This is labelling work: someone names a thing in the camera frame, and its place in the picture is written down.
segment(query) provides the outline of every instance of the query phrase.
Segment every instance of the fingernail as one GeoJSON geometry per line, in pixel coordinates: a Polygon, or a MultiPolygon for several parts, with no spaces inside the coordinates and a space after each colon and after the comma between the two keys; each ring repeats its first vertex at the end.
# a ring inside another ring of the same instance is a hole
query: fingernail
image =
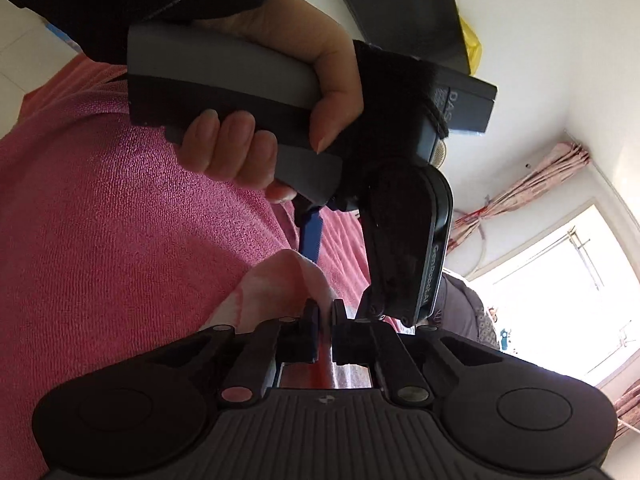
{"type": "Polygon", "coordinates": [[[284,197],[279,200],[276,200],[276,204],[284,204],[285,202],[290,202],[296,197],[297,193],[293,190],[289,191],[284,197]]]}
{"type": "Polygon", "coordinates": [[[238,114],[229,128],[230,140],[237,146],[246,144],[254,134],[255,123],[251,116],[238,114]]]}
{"type": "Polygon", "coordinates": [[[260,150],[256,153],[259,161],[267,163],[272,158],[275,158],[278,154],[278,139],[270,132],[257,132],[254,137],[254,142],[259,142],[257,147],[260,150]]]}
{"type": "Polygon", "coordinates": [[[324,150],[326,150],[329,147],[329,144],[331,144],[331,140],[329,140],[328,137],[323,137],[322,139],[318,140],[316,153],[324,152],[324,150]]]}
{"type": "Polygon", "coordinates": [[[218,127],[218,112],[215,110],[204,110],[200,114],[196,134],[204,140],[208,140],[215,133],[218,127]]]}

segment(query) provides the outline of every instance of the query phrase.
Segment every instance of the metal screw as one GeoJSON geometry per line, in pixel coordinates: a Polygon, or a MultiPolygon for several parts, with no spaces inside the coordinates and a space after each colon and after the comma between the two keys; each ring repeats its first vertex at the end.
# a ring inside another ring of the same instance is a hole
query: metal screw
{"type": "Polygon", "coordinates": [[[220,397],[226,400],[226,402],[247,402],[251,400],[254,393],[244,386],[232,386],[223,390],[220,397]]]}
{"type": "Polygon", "coordinates": [[[406,402],[424,402],[429,398],[429,393],[420,386],[405,386],[398,390],[398,397],[406,402]]]}

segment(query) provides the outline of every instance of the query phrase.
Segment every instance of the red cloth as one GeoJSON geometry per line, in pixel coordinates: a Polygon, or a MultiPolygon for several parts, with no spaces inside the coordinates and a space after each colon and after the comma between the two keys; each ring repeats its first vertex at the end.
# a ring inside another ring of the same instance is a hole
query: red cloth
{"type": "MultiPolygon", "coordinates": [[[[0,478],[46,470],[31,434],[56,384],[195,332],[249,268],[297,243],[292,210],[182,170],[129,123],[122,73],[76,57],[0,140],[0,478]]],[[[358,221],[324,210],[319,267],[369,282],[358,221]]]]}

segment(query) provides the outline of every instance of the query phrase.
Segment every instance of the round pad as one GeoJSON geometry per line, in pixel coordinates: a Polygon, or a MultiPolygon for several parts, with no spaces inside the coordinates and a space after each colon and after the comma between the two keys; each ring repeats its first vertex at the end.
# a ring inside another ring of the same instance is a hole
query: round pad
{"type": "Polygon", "coordinates": [[[562,474],[596,463],[618,425],[596,388],[505,362],[468,367],[444,402],[442,421],[472,455],[525,474],[562,474]]]}
{"type": "Polygon", "coordinates": [[[153,469],[199,436],[207,409],[176,370],[114,366],[49,392],[33,413],[44,458],[86,476],[125,476],[153,469]]]}
{"type": "Polygon", "coordinates": [[[500,397],[498,413],[521,430],[548,431],[560,428],[569,420],[571,405],[563,396],[548,390],[521,388],[500,397]]]}

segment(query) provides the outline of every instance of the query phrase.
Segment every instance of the white wall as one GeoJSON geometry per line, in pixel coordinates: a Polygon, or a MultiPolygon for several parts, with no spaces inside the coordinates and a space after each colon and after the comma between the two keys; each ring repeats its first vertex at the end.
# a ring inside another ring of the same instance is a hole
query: white wall
{"type": "MultiPolygon", "coordinates": [[[[459,193],[457,204],[467,212],[484,205],[479,190],[489,190],[491,197],[506,189],[535,166],[551,149],[552,144],[531,157],[519,161],[491,180],[469,186],[467,193],[459,193]]],[[[533,238],[542,238],[553,228],[568,221],[582,206],[596,203],[620,241],[637,275],[640,275],[640,233],[626,214],[626,210],[609,189],[596,169],[587,167],[559,186],[523,208],[505,213],[482,223],[486,233],[486,254],[481,263],[485,269],[494,266],[533,238]]],[[[446,266],[462,275],[469,273],[481,254],[481,239],[472,235],[447,256],[446,266]]]]}
{"type": "Polygon", "coordinates": [[[640,480],[640,434],[627,431],[617,439],[602,468],[614,480],[640,480]]]}
{"type": "Polygon", "coordinates": [[[640,217],[640,0],[578,0],[567,129],[640,217]]]}
{"type": "Polygon", "coordinates": [[[459,200],[478,178],[508,171],[561,135],[572,90],[575,0],[456,1],[482,43],[476,77],[498,87],[486,134],[447,141],[442,169],[459,200]]]}

